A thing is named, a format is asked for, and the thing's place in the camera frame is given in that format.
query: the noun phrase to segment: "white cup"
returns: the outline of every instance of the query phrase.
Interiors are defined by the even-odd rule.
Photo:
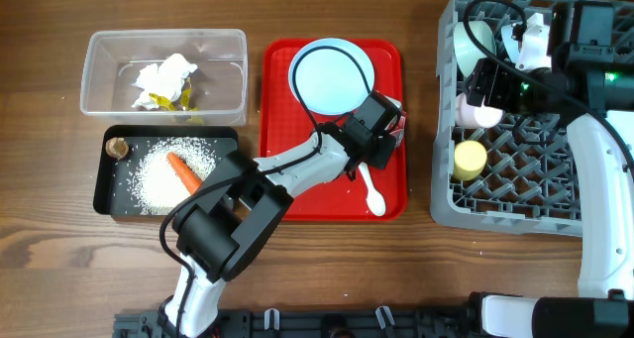
[[[456,97],[456,125],[465,129],[492,128],[503,116],[504,111],[500,109],[469,105],[465,94]]]
[[[495,55],[495,38],[491,27],[485,21],[471,21],[469,27],[474,32],[475,38]],[[458,68],[465,77],[474,72],[478,60],[486,57],[467,36],[463,22],[459,22],[454,29],[454,52]]]

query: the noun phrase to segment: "spoon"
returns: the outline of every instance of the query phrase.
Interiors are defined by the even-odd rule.
[[[372,214],[376,216],[382,216],[383,214],[385,214],[385,199],[383,199],[383,196],[380,195],[376,188],[374,188],[374,184],[372,184],[372,178],[370,177],[370,170],[368,169],[368,165],[366,165],[366,163],[360,163],[359,171],[361,172],[361,176],[364,178],[366,186],[368,187],[368,197],[366,198],[368,208],[370,209]]]

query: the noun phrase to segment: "orange carrot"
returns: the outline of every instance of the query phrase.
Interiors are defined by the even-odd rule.
[[[189,191],[189,194],[193,194],[198,187],[202,184],[202,180],[189,169],[189,167],[175,154],[169,153],[167,154],[167,160],[171,167],[176,171],[178,177],[185,184],[185,187]]]

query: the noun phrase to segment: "wooden surface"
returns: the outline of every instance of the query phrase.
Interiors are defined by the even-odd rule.
[[[157,222],[92,209],[106,124],[79,111],[92,33],[239,28],[249,44],[256,152],[264,49],[279,38],[381,38],[401,51],[409,205],[384,225],[282,224],[224,308],[458,302],[473,290],[577,293],[581,240],[443,227],[429,215],[438,19],[448,0],[0,0],[0,337],[108,337],[113,314],[156,308],[178,268]]]

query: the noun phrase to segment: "dish rack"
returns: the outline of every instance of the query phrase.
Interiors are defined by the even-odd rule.
[[[431,215],[440,224],[512,234],[546,233],[581,236],[581,201],[575,161],[566,130],[558,117],[523,119],[506,114],[491,129],[468,130],[455,123],[457,89],[461,87],[454,54],[453,33],[473,0],[450,0],[439,21],[436,76],[440,79],[438,130],[432,159]],[[530,18],[544,14],[549,25],[552,8],[577,0],[508,0]],[[610,0],[615,7],[612,45],[621,50],[617,61],[634,61],[634,4]],[[519,20],[506,6],[485,2],[474,9],[471,21],[485,21],[493,30],[497,53],[504,52],[500,29]],[[513,134],[515,124],[518,130]],[[527,145],[552,139],[544,146]],[[488,151],[483,172],[470,181],[452,178],[454,148],[475,140]]]

